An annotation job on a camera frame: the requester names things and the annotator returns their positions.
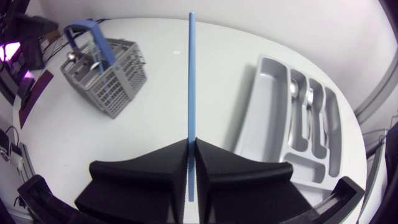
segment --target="black cable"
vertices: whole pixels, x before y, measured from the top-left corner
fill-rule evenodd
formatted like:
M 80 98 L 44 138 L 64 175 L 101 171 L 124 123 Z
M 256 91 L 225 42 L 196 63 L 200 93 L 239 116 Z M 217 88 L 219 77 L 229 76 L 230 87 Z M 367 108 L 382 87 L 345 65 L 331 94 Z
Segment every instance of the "black cable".
M 19 134 L 18 134 L 17 128 L 14 127 L 13 125 L 11 125 L 10 127 L 8 127 L 6 133 L 7 133 L 11 128 L 13 128 L 13 129 L 15 130 L 15 132 L 17 133 L 17 146 L 18 146 L 18 144 L 19 144 Z
M 56 39 L 56 38 L 60 38 L 61 37 L 61 35 L 56 35 L 55 37 L 53 37 L 51 40 L 50 40 L 50 42 L 49 42 L 49 44 L 48 44 L 48 46 L 46 46 L 44 49 L 43 49 L 43 52 L 42 52 L 42 55 L 44 55 L 45 54 L 45 51 L 50 47 L 50 45 L 51 45 L 51 43 L 52 43 L 52 41 L 54 40 L 54 39 Z

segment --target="white table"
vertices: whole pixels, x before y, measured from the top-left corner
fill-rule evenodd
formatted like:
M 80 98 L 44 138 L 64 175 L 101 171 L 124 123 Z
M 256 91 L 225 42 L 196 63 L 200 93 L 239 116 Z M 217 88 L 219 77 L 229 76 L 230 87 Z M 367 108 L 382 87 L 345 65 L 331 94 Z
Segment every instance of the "white table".
M 54 78 L 19 130 L 36 173 L 46 179 L 55 196 L 71 206 L 91 180 L 91 162 L 132 159 L 187 137 L 188 21 L 115 19 L 99 26 L 107 38 L 136 41 L 144 54 L 148 79 L 134 100 L 116 119 L 88 104 L 60 71 L 71 51 L 68 45 L 48 63 Z M 88 38 L 89 34 L 84 34 L 76 42 L 82 45 Z M 350 177 L 364 189 L 364 143 L 343 94 L 308 59 L 256 35 L 197 23 L 197 136 L 233 150 L 259 54 L 301 69 L 336 93 L 343 128 L 341 176 Z M 16 127 L 19 105 L 16 100 Z M 356 222 L 361 206 L 362 202 L 346 223 Z M 198 222 L 196 202 L 186 202 L 184 222 Z

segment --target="blue rod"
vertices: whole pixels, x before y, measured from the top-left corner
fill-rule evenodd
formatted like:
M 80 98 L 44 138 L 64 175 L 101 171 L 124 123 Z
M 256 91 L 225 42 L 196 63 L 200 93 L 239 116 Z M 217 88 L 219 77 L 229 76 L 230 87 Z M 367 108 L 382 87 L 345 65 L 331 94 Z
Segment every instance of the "blue rod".
M 188 199 L 193 202 L 195 186 L 195 13 L 189 14 L 188 55 Z

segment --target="cable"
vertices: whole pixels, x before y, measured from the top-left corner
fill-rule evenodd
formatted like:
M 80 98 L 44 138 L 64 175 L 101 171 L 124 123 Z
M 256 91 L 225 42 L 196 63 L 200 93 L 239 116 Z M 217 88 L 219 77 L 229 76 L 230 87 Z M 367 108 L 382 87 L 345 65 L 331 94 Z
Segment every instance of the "cable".
M 61 37 L 61 35 L 56 35 L 55 37 L 53 37 L 53 38 L 50 40 L 48 46 L 46 46 L 46 47 L 43 49 L 42 55 L 45 54 L 46 50 L 51 46 L 51 44 L 53 43 L 52 41 L 53 41 L 55 38 L 58 38 L 56 41 L 59 41 L 59 37 Z
M 393 120 L 394 118 L 398 118 L 398 114 L 391 117 L 390 129 L 392 128 L 392 120 Z
M 13 128 L 13 129 L 15 130 L 15 132 L 17 133 L 17 146 L 18 146 L 18 144 L 19 144 L 19 134 L 18 134 L 17 128 L 14 127 L 13 125 L 11 125 L 10 127 L 8 127 L 6 133 L 7 133 L 11 128 Z
M 376 129 L 376 130 L 373 130 L 373 131 L 368 131 L 366 133 L 363 133 L 362 136 L 365 136 L 367 134 L 376 133 L 376 132 L 379 132 L 379 131 L 385 131 L 385 130 L 387 130 L 387 129 L 386 128 L 382 128 L 382 129 Z
M 373 142 L 367 143 L 367 144 L 365 145 L 365 147 L 368 147 L 368 146 L 370 146 L 370 145 L 372 145 L 372 144 L 374 144 L 374 143 L 377 143 L 377 142 L 380 143 L 380 142 L 383 141 L 389 134 L 391 134 L 391 133 L 393 133 L 393 132 L 395 132 L 395 131 L 397 131 L 397 130 L 398 130 L 398 127 L 389 130 L 389 131 L 387 132 L 387 134 L 379 136 L 379 139 L 378 139 L 378 140 L 375 140 L 375 141 L 373 141 Z

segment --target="gray cutlery tray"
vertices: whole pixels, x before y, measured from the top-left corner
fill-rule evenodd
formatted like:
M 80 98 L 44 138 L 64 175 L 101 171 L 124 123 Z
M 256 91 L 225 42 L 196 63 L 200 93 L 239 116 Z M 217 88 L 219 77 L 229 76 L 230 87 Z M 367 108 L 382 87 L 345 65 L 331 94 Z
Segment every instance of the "gray cutlery tray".
M 292 182 L 316 205 L 340 178 L 341 147 L 335 93 L 299 69 L 260 55 L 235 153 L 291 163 Z

